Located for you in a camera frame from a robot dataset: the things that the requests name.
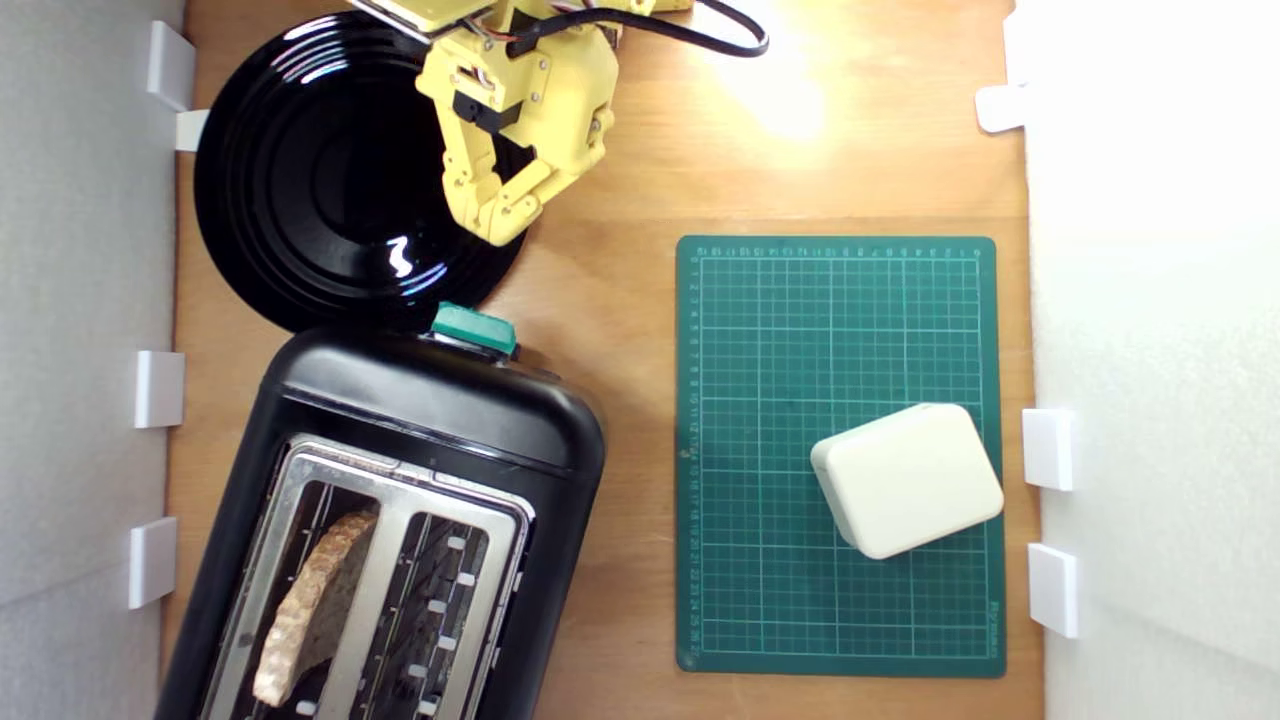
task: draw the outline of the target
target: black ceramic plate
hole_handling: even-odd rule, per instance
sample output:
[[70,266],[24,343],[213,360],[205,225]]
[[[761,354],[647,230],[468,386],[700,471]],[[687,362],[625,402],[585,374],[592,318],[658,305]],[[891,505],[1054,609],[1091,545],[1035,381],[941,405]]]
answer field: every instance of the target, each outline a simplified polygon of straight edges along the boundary
[[[325,15],[259,49],[210,109],[200,228],[273,323],[421,331],[440,301],[475,306],[511,268],[524,236],[493,247],[445,205],[435,106],[413,87],[424,56],[364,13]],[[532,156],[497,145],[504,179]]]

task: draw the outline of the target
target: wooden table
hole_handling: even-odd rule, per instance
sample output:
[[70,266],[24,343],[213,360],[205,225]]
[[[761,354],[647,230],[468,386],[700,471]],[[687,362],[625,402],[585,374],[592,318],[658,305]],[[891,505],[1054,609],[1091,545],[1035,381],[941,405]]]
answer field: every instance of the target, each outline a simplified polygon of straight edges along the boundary
[[[539,717],[1010,717],[1043,714],[1042,641],[1028,620],[1025,546],[1038,501],[1021,482],[1032,404],[1021,138],[984,136],[973,92],[1002,82],[1010,0],[756,0],[773,47],[735,60],[631,32],[608,156],[547,210],[486,306],[550,368],[604,400],[609,462]],[[207,106],[236,65],[319,0],[189,0]],[[285,334],[215,272],[179,160],[177,347],[186,423],[173,432],[180,519],[172,647],[232,456]],[[1009,674],[928,680],[685,674],[675,662],[673,252],[685,233],[982,233],[1000,247],[1009,547]],[[626,357],[605,363],[603,357]]]

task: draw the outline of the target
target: black toaster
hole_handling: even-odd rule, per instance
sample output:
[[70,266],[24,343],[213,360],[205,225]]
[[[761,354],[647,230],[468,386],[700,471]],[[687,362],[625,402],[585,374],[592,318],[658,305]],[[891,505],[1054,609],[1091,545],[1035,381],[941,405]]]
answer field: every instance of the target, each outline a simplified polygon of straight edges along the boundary
[[512,359],[504,327],[447,306],[425,336],[288,341],[157,719],[532,714],[604,436],[586,401]]

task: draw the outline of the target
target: cutting mat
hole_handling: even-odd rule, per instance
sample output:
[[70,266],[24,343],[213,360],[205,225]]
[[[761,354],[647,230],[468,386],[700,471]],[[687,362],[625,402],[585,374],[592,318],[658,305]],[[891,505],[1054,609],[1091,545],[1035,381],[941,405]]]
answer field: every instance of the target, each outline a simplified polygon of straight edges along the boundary
[[1000,474],[995,260],[978,237],[681,241],[681,667],[1004,674],[1002,516],[869,560],[809,465],[823,437],[956,402]]

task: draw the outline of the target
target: wire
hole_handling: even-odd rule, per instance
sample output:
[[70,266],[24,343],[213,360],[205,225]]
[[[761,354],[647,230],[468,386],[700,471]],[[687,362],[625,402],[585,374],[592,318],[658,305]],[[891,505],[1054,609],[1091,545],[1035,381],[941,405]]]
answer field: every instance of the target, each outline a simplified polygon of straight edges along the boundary
[[751,17],[746,13],[736,10],[719,0],[696,1],[746,28],[746,31],[755,37],[755,45],[735,45],[727,40],[712,37],[685,26],[678,26],[659,18],[639,15],[636,13],[628,13],[614,8],[588,8],[585,10],[573,10],[553,18],[535,20],[534,24],[522,31],[512,32],[503,37],[503,40],[507,37],[511,37],[511,41],[538,40],[539,37],[547,37],[548,35],[563,32],[571,27],[594,23],[618,23],[635,29],[662,35],[681,42],[687,42],[690,45],[696,45],[698,47],[712,50],[713,53],[721,53],[722,55],[732,55],[735,58],[758,58],[769,49],[769,33],[760,27],[760,23],[751,19]]
[[515,42],[520,40],[513,35],[507,35],[504,32],[489,29],[488,27],[485,27],[483,20],[477,20],[475,18],[463,18],[462,24],[467,26],[467,29],[470,29],[471,32],[483,37],[488,37],[489,40],[497,40],[499,42]]

